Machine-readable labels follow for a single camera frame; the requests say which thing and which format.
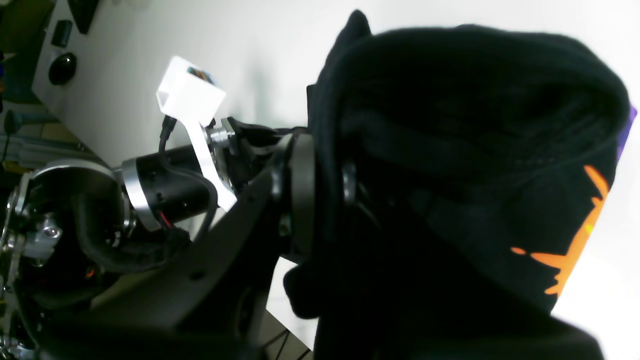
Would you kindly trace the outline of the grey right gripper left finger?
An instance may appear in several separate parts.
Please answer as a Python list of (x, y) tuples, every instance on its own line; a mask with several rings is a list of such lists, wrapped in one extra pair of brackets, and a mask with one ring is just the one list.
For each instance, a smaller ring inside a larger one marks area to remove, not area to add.
[(310, 249), (316, 158), (311, 135), (284, 136), (235, 205), (177, 260), (90, 312), (113, 331), (248, 331), (266, 306), (286, 244)]

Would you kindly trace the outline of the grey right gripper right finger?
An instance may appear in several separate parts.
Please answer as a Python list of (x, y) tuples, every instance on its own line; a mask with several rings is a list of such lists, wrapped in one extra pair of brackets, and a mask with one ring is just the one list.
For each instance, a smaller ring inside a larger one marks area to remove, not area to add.
[(342, 164), (342, 194), (345, 206), (354, 206), (357, 201), (357, 167), (353, 160), (345, 160)]

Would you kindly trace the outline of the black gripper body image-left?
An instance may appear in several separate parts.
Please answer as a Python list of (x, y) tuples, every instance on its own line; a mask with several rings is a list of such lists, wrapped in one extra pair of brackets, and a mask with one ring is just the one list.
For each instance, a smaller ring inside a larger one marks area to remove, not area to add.
[(233, 117), (221, 119), (216, 127), (211, 121), (206, 128), (208, 146), (222, 182), (234, 194), (243, 189), (262, 171), (283, 137), (299, 132), (293, 128), (271, 128), (249, 124)]

